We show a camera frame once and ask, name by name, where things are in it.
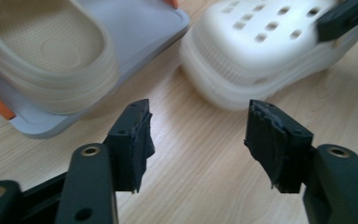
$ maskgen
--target light wood floor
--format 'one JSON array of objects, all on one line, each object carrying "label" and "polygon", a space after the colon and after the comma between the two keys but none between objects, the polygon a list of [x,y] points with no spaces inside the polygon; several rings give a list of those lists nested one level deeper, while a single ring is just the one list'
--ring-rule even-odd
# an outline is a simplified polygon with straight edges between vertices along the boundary
[{"label": "light wood floor", "polygon": [[[192,25],[212,0],[183,0]],[[302,195],[281,195],[243,145],[247,111],[217,109],[180,67],[176,43],[104,97],[58,136],[34,140],[0,117],[0,179],[29,189],[67,170],[72,152],[102,142],[125,106],[148,98],[156,154],[139,194],[117,194],[121,223],[308,223]],[[358,154],[358,43],[330,69],[304,78],[268,101],[315,134],[314,146]]]}]

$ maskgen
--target shoe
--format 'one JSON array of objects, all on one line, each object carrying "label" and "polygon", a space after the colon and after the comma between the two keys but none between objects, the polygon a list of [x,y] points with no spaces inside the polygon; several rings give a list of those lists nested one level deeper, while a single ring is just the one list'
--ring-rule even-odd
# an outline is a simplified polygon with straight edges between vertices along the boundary
[{"label": "shoe", "polygon": [[0,0],[0,77],[39,108],[74,114],[119,74],[105,29],[73,0]]},{"label": "shoe", "polygon": [[316,20],[335,0],[230,0],[206,9],[182,39],[180,57],[195,88],[212,104],[243,110],[336,63],[357,41],[318,42]]}]

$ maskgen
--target wooden table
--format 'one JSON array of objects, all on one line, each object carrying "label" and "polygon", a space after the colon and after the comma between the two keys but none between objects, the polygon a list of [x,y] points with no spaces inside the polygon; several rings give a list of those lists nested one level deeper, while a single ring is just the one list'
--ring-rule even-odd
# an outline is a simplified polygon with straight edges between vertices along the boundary
[{"label": "wooden table", "polygon": [[[212,0],[183,0],[193,24]],[[162,52],[87,116],[45,140],[25,137],[0,117],[0,180],[29,189],[68,168],[72,152],[102,142],[125,106],[148,98],[156,154],[139,194],[117,194],[121,223],[307,223],[302,195],[270,188],[243,145],[247,111],[223,111],[183,73],[180,43]],[[358,153],[358,43],[330,69],[267,99],[315,134]]]}]

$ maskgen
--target white crocs shoe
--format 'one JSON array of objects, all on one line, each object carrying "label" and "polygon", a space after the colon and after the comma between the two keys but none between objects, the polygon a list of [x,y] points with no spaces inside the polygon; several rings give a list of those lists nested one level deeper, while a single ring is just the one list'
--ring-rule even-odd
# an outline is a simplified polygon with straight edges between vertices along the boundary
[{"label": "white crocs shoe", "polygon": [[334,0],[229,0],[213,4],[185,35],[183,67],[214,105],[246,109],[336,63],[358,40],[358,26],[318,43],[316,20]]},{"label": "white crocs shoe", "polygon": [[0,1],[0,76],[43,110],[72,114],[115,86],[112,40],[73,0]]}]

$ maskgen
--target shoe insole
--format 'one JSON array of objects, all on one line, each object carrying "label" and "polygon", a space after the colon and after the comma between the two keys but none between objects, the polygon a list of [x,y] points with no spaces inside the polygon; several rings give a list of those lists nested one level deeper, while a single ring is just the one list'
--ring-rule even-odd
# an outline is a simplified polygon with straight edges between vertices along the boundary
[{"label": "shoe insole", "polygon": [[0,39],[27,63],[70,73],[103,50],[103,34],[67,0],[0,0]]}]

